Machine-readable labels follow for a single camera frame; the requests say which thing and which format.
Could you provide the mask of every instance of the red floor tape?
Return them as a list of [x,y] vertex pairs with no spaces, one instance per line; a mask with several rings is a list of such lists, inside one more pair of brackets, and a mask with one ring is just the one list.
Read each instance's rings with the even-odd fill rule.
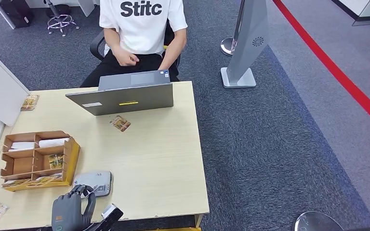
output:
[[333,60],[320,48],[314,39],[307,33],[307,31],[300,25],[296,18],[290,13],[287,7],[281,0],[273,0],[275,5],[286,17],[287,21],[293,26],[297,34],[304,40],[307,46],[313,51],[318,59],[325,65],[331,74],[338,82],[347,90],[348,93],[361,105],[364,110],[370,115],[370,99],[366,96],[348,76],[334,63]]

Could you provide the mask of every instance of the stanchion base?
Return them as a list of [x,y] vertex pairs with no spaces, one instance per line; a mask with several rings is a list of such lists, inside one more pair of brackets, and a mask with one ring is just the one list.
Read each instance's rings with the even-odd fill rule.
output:
[[301,214],[295,224],[294,231],[342,231],[341,226],[324,213],[309,211]]
[[248,68],[242,75],[237,83],[229,83],[229,78],[226,73],[227,67],[221,68],[221,76],[224,84],[224,88],[252,88],[256,87],[256,81],[254,80],[251,69]]
[[221,42],[222,53],[227,56],[232,56],[234,49],[232,49],[233,38],[225,38]]

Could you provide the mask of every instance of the gray carpet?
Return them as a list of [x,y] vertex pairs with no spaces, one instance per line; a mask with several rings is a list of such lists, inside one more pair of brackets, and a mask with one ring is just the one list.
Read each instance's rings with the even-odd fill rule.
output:
[[[370,25],[351,26],[354,20],[331,0],[283,2],[370,97]],[[272,51],[370,211],[370,115],[311,52],[271,0],[268,11]]]
[[[318,129],[272,50],[252,66],[258,86],[225,90],[219,51],[232,35],[234,0],[185,1],[188,44],[180,79],[192,80],[210,214],[206,231],[290,231],[307,210],[325,212],[345,229],[370,226],[370,212]],[[77,87],[98,61],[89,42],[100,31],[98,9],[66,38],[47,35],[44,16],[12,31],[0,19],[0,59],[31,90]],[[189,227],[193,217],[117,222],[113,230]]]

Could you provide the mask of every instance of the robotic hand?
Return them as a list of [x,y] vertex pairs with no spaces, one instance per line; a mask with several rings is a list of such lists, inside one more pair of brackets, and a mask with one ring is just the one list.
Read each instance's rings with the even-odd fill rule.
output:
[[[52,207],[53,231],[82,231],[90,226],[96,203],[96,196],[88,185],[76,185],[70,192],[59,196]],[[89,195],[89,201],[81,214],[81,195]]]

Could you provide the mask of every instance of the gray laptop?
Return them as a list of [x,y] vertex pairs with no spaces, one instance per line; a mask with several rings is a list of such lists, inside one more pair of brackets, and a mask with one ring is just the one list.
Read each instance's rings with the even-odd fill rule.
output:
[[167,70],[104,76],[97,91],[66,97],[95,116],[173,106]]

